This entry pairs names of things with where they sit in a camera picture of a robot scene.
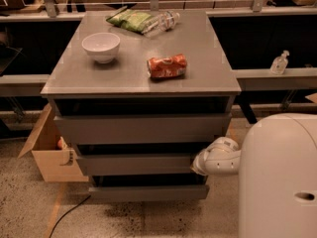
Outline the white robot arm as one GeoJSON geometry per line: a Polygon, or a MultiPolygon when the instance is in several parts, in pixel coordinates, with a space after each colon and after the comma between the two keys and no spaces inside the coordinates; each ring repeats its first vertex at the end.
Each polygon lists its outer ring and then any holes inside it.
{"type": "Polygon", "coordinates": [[[202,176],[236,175],[240,157],[239,144],[228,137],[220,137],[195,156],[191,169],[202,176]]]}

